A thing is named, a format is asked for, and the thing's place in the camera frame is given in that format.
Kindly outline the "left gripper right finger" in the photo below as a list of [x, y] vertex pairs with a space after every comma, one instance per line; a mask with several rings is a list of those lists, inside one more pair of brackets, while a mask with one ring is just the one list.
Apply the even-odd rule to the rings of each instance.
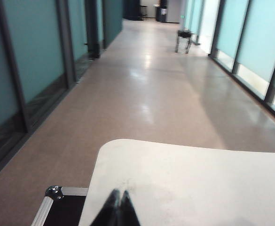
[[124, 191], [118, 214], [119, 226], [140, 226], [129, 192]]

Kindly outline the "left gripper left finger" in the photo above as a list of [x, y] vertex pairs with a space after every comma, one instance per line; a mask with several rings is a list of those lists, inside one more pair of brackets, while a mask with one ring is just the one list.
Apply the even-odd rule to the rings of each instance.
[[120, 191], [118, 189], [113, 189], [101, 210], [92, 221], [91, 226], [115, 226], [119, 200]]

